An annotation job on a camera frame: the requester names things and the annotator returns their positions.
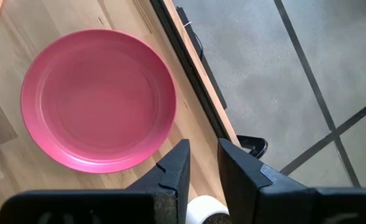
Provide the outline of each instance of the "wood grain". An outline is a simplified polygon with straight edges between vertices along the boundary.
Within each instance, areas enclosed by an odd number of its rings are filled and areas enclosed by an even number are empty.
[[[172,2],[165,2],[192,53]],[[120,30],[149,44],[167,63],[178,96],[175,122],[159,151],[134,168],[104,175],[84,174],[51,160],[31,140],[19,109],[21,84],[35,56],[65,34],[98,28]],[[195,53],[193,58],[229,134],[238,144]],[[5,1],[0,12],[0,130],[0,206],[11,195],[30,189],[122,189],[184,138],[191,144],[190,199],[212,195],[225,202],[217,169],[217,137],[149,1]]]

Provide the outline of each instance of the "floor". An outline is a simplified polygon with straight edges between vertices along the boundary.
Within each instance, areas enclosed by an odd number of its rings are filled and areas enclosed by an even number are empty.
[[[366,0],[174,0],[237,134],[308,186],[366,187]]]

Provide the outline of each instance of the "white roll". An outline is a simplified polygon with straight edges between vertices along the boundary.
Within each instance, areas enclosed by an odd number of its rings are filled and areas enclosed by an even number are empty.
[[[202,224],[211,215],[217,213],[229,215],[227,207],[214,197],[199,196],[188,203],[185,223]]]

